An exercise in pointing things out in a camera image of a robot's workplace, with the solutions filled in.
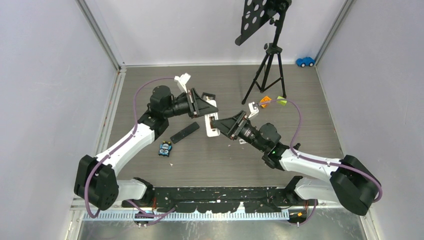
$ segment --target orange block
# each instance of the orange block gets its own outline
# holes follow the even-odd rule
[[[262,98],[262,100],[260,100],[260,102],[259,103],[263,103],[263,102],[268,102],[268,101],[271,101],[272,99],[269,97],[269,96],[265,96],[264,98]],[[264,108],[266,108],[268,106],[268,104],[263,104],[263,105],[261,105],[261,107],[264,109]]]

